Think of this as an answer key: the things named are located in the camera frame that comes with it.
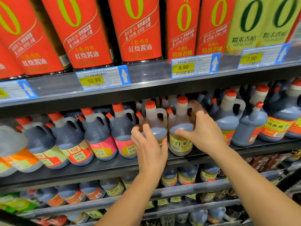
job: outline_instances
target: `white arrow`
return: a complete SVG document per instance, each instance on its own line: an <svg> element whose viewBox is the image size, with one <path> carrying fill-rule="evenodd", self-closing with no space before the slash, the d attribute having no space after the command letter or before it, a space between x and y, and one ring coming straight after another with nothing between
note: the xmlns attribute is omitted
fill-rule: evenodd
<svg viewBox="0 0 301 226"><path fill-rule="evenodd" d="M280 55L279 55L279 58L278 58L277 62L280 62L280 61L282 61L283 57L284 57L284 56L285 56L285 54L286 54L286 50L287 50L287 47L285 47L285 48L283 49L283 51L280 53Z"/></svg>
<svg viewBox="0 0 301 226"><path fill-rule="evenodd" d="M32 89L30 87L28 87L25 83L23 83L23 87L24 87L24 90L27 91L27 93L30 95L30 96L34 96L35 94L32 92Z"/></svg>
<svg viewBox="0 0 301 226"><path fill-rule="evenodd" d="M128 78L127 78L128 75L127 75L127 73L125 72L124 69L122 69L121 76L123 77L124 83L127 83L128 82Z"/></svg>
<svg viewBox="0 0 301 226"><path fill-rule="evenodd" d="M217 61L217 56L215 57L215 59L213 60L213 63L212 63L212 71L216 70L216 65L218 64L219 62Z"/></svg>

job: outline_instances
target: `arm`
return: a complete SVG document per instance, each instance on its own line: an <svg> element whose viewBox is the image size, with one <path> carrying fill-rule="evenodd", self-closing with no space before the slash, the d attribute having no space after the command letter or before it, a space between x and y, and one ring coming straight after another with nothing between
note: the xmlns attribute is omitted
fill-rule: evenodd
<svg viewBox="0 0 301 226"><path fill-rule="evenodd" d="M163 173L167 156L167 140L160 148L148 124L143 125L145 137L138 127L132 129L137 149L139 174L117 202L97 222L96 226L139 225L153 191Z"/></svg>
<svg viewBox="0 0 301 226"><path fill-rule="evenodd" d="M300 225L301 207L262 177L225 143L221 130L197 101L190 101L196 112L193 132L177 130L210 155L224 171L255 225Z"/></svg>

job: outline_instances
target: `person's right arm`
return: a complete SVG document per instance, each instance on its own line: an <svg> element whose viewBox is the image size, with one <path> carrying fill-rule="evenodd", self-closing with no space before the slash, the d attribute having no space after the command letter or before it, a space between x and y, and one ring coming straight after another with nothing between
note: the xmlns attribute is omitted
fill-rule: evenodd
<svg viewBox="0 0 301 226"><path fill-rule="evenodd" d="M193 142L223 170L235 193L256 226L301 225L301 207L266 180L233 149L227 146L220 128L195 100L193 132L176 130L176 134Z"/></svg>

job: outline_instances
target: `shelf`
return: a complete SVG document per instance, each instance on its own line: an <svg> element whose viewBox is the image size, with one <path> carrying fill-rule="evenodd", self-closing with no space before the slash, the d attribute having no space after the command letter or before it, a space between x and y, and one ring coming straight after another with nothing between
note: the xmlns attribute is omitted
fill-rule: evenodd
<svg viewBox="0 0 301 226"><path fill-rule="evenodd" d="M257 139L249 147L240 148L233 144L230 144L230 147L245 158L301 148L301 141L283 138L277 143L269 143ZM166 165L167 167L181 167L188 164L202 164L211 161L212 158L209 155L194 147L189 155L184 157L175 156L168 151ZM0 194L114 178L138 170L137 158L125 159L120 154L110 161L100 161L95 158L91 163L83 167L78 167L70 163L60 170L51 170L43 166L32 173L26 174L17 171L5 179L1 179Z"/></svg>
<svg viewBox="0 0 301 226"><path fill-rule="evenodd" d="M128 65L131 84L84 91L76 73L28 78L38 98L0 103L2 118L129 102L175 94L255 84L301 76L301 47L291 47L280 65L238 70L240 56L222 55L216 73L172 79L170 60Z"/></svg>
<svg viewBox="0 0 301 226"><path fill-rule="evenodd" d="M280 172L269 171L269 172L261 173L261 175L267 178L268 180L273 180L276 177L280 176ZM184 196L186 194L199 194L199 193L210 192L214 190L223 190L228 188L231 188L231 184L227 179L220 179L213 182L195 183L195 184L184 185L184 186L179 184L178 186L155 189L150 199L158 200L164 198L171 198L175 196ZM104 209L113 205L119 198L120 196L105 197L102 199L85 201L74 205L63 205L58 207L35 209L35 210L28 211L26 213L22 213L19 216L26 217L26 218L34 218L39 216L62 215L68 212L84 212L84 211L90 211L95 209Z"/></svg>

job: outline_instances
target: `yellow price sticker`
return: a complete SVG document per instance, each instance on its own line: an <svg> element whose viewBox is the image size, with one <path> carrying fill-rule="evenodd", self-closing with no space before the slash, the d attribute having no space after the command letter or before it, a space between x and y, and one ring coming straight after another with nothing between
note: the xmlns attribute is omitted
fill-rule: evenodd
<svg viewBox="0 0 301 226"><path fill-rule="evenodd" d="M239 64L260 62L262 60L263 55L264 55L264 52L257 53L257 54L244 55L241 57Z"/></svg>
<svg viewBox="0 0 301 226"><path fill-rule="evenodd" d="M91 86L96 84L103 84L103 76L102 75L96 75L96 76L90 76L90 77L84 77L79 79L82 86Z"/></svg>
<svg viewBox="0 0 301 226"><path fill-rule="evenodd" d="M178 64L178 65L172 65L172 73L180 73L180 72L186 72L186 71L192 71L194 70L194 63L185 63L185 64Z"/></svg>
<svg viewBox="0 0 301 226"><path fill-rule="evenodd" d="M0 98L4 97L9 97L9 94L4 89L0 89Z"/></svg>

